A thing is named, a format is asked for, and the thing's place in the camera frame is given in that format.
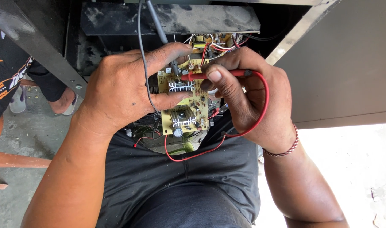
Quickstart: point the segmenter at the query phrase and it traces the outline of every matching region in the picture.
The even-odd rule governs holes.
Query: concrete floor
[[[4,113],[0,151],[50,159],[66,135],[70,117],[55,115],[38,88],[26,91],[26,112]],[[301,130],[300,139],[331,185],[350,226],[373,228],[378,214],[384,219],[379,227],[386,228],[386,124]],[[20,227],[44,172],[0,168],[0,179],[9,184],[0,190],[0,228]],[[256,227],[286,227],[262,172],[259,190],[262,205]]]

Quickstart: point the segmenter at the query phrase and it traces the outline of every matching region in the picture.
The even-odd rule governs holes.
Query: capacitor
[[[187,75],[189,74],[189,71],[186,68],[180,69],[182,71],[182,75]]]
[[[175,128],[175,129],[173,130],[173,135],[174,135],[175,137],[181,137],[181,136],[183,135],[182,129],[180,129],[179,127]]]

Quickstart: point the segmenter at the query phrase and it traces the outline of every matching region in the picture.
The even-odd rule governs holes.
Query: foot
[[[61,114],[68,109],[74,99],[75,92],[67,87],[58,101],[49,101],[48,103],[50,104],[53,112],[55,112],[56,114]]]

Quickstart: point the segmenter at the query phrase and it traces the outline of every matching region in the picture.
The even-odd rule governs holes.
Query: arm
[[[146,54],[148,75],[191,47],[170,43]],[[191,92],[152,95],[160,110],[174,107]],[[22,221],[23,228],[96,225],[104,190],[105,156],[113,134],[153,111],[139,51],[105,57],[93,72],[86,96]]]
[[[227,101],[232,121],[239,132],[251,127],[260,115],[264,103],[264,86],[256,76],[234,77],[228,70],[250,69],[260,72],[270,88],[268,110],[248,140],[275,154],[291,148],[296,139],[291,120],[292,97],[284,70],[243,47],[203,66],[210,81],[210,90],[217,87],[216,96]],[[286,218],[288,227],[347,227],[335,196],[322,174],[307,156],[301,143],[284,157],[265,157],[265,175],[273,200]]]

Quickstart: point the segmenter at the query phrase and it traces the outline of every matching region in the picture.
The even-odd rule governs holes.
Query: red and white bracelet
[[[296,140],[294,141],[292,147],[287,152],[284,152],[284,153],[281,153],[281,154],[272,154],[272,153],[268,152],[267,150],[265,150],[265,148],[262,148],[263,149],[263,153],[267,154],[269,156],[272,156],[272,157],[283,157],[283,156],[286,156],[289,153],[293,152],[293,150],[295,150],[297,145],[298,145],[298,131],[297,131],[297,127],[294,124],[293,124],[293,126],[294,126],[294,129],[296,129]]]

